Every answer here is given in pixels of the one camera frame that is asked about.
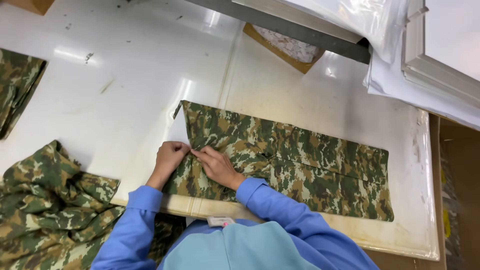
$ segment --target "blue shirt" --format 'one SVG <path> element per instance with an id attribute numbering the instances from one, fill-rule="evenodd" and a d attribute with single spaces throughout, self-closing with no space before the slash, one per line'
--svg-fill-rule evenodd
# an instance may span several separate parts
<path id="1" fill-rule="evenodd" d="M 270 188 L 264 179 L 248 178 L 237 190 L 237 200 L 265 221 L 276 221 L 289 233 L 300 255 L 322 270 L 378 270 L 365 252 L 343 233 L 331 229 L 319 213 Z M 156 264 L 147 259 L 154 233 L 155 214 L 160 209 L 162 193 L 141 186 L 129 193 L 127 209 L 113 228 L 92 263 L 92 270 L 154 270 Z M 250 220 L 237 223 L 254 226 Z M 205 221 L 194 221 L 170 248 L 191 233 L 211 233 Z"/>

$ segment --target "clear plastic sheet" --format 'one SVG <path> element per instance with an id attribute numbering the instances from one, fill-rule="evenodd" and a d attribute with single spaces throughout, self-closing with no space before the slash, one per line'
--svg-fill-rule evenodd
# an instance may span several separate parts
<path id="1" fill-rule="evenodd" d="M 409 0 L 277 0 L 366 37 L 393 63 Z"/>

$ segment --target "blue sleeve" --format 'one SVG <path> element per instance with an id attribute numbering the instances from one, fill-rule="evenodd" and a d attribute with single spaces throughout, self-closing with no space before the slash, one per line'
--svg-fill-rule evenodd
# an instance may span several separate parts
<path id="1" fill-rule="evenodd" d="M 248 178 L 237 190 L 237 199 L 265 221 L 276 221 L 287 233 L 305 241 L 338 269 L 378 267 L 348 236 L 328 226 L 323 217 L 270 188 L 264 179 Z"/>
<path id="2" fill-rule="evenodd" d="M 162 195 L 146 185 L 128 194 L 127 209 L 93 260 L 92 270 L 156 269 L 156 263 L 147 259 L 147 255 Z"/>

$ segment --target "person's right hand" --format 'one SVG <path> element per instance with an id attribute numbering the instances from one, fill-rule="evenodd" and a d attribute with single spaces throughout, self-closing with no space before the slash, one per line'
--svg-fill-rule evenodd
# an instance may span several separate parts
<path id="1" fill-rule="evenodd" d="M 201 162 L 206 175 L 220 185 L 237 191 L 240 184 L 247 179 L 243 174 L 233 169 L 232 163 L 226 154 L 205 146 L 200 151 L 190 150 Z"/>

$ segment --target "hand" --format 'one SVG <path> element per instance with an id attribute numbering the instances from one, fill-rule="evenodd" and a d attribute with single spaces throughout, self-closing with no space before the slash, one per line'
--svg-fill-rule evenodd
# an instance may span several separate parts
<path id="1" fill-rule="evenodd" d="M 240 184 L 247 179 L 243 174 L 233 169 L 232 163 L 226 154 L 205 146 L 202 150 L 190 150 L 201 162 L 206 175 L 220 185 L 231 188 L 235 191 Z"/>
<path id="2" fill-rule="evenodd" d="M 162 191 L 172 172 L 180 165 L 190 146 L 182 142 L 164 142 L 156 154 L 156 164 L 145 185 Z"/>

